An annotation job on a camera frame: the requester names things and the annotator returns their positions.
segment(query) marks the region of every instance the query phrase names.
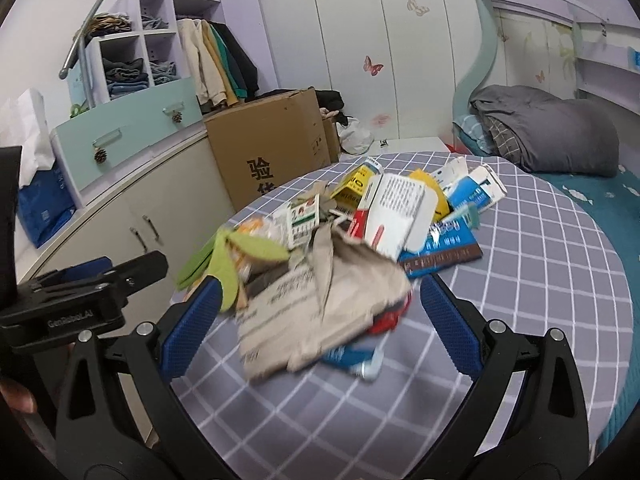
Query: black robotic device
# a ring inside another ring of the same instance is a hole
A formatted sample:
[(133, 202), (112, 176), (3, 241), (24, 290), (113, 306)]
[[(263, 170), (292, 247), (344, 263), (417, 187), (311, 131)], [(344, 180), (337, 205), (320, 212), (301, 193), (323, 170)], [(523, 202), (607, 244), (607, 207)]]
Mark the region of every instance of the black robotic device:
[[(39, 406), (53, 410), (54, 417), (43, 419), (56, 437), (58, 468), (32, 444), (0, 397), (0, 478), (240, 480), (169, 386), (175, 369), (166, 352), (170, 343), (175, 344), (170, 339), (177, 326), (194, 323), (190, 313), (204, 290), (218, 303), (215, 317), (222, 300), (220, 283), (206, 278), (189, 301), (174, 304), (157, 324), (141, 323), (129, 335), (98, 338), (123, 326), (127, 296), (164, 278), (166, 259), (150, 253), (111, 267), (108, 259), (100, 258), (16, 285), (13, 233), (19, 157), (20, 148), (0, 149), (0, 366), (34, 392)], [(452, 316), (466, 326), (466, 336), (476, 339), (481, 370), (455, 416), (406, 480), (638, 477), (638, 410), (588, 467), (584, 397), (562, 331), (550, 329), (544, 336), (513, 333), (500, 320), (487, 321), (473, 304), (457, 299), (437, 275), (422, 282), (427, 313), (434, 294), (444, 295), (454, 307)], [(34, 352), (69, 342), (76, 344), (56, 409), (40, 378), (28, 370), (35, 370)], [(182, 362), (177, 369), (187, 365)], [(525, 377), (500, 444), (476, 456), (517, 371), (524, 371)], [(145, 446), (118, 373), (133, 378), (159, 446)]]

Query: gray blanket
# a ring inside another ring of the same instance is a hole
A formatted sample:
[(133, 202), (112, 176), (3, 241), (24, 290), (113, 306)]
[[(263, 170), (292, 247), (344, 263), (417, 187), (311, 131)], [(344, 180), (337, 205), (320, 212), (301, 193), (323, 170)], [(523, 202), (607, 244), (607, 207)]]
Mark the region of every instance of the gray blanket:
[(618, 134), (587, 100), (561, 100), (527, 86), (492, 85), (471, 104), (500, 155), (529, 172), (615, 176)]

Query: round table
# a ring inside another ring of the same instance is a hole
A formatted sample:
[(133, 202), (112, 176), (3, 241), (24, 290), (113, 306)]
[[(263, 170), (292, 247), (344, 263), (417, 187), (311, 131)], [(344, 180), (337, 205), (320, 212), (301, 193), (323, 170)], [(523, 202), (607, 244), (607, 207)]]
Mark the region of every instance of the round table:
[[(397, 153), (385, 171), (433, 172), (449, 153)], [(268, 214), (316, 180), (338, 182), (364, 158), (289, 182), (232, 218)], [(468, 156), (472, 169), (482, 159)], [(501, 158), (486, 158), (508, 197), (481, 215), (481, 260), (440, 273), (486, 319), (543, 335), (557, 326), (574, 350), (593, 443), (625, 382), (632, 304), (622, 263), (590, 216), (551, 184)], [(325, 364), (249, 385), (232, 317), (216, 320), (183, 378), (172, 386), (210, 444), (242, 480), (402, 478), (446, 427), (471, 381), (455, 369), (414, 299), (397, 329), (365, 341), (382, 345), (373, 383)], [(495, 446), (522, 380), (515, 374), (481, 450)]]

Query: chinese character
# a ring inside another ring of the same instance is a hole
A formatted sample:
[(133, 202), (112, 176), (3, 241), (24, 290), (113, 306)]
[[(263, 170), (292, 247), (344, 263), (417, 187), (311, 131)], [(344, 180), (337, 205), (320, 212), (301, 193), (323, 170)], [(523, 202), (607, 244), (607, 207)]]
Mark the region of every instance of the chinese character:
[(258, 186), (258, 191), (263, 195), (274, 189), (276, 189), (276, 187), (273, 185), (273, 182), (261, 182), (260, 186)]
[(267, 178), (273, 178), (269, 163), (261, 156), (258, 157), (258, 160), (248, 160), (246, 163), (249, 165), (251, 176), (255, 180), (265, 180)]

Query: teal bed sheet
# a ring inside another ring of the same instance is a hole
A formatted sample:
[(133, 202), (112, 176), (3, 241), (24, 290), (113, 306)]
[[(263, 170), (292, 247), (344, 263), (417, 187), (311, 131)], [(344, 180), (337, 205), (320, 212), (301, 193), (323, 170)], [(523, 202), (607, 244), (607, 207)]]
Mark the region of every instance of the teal bed sheet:
[(537, 173), (584, 209), (607, 235), (625, 269), (634, 304), (634, 337), (625, 386), (598, 441), (604, 449), (640, 399), (640, 178), (620, 166), (613, 178)]

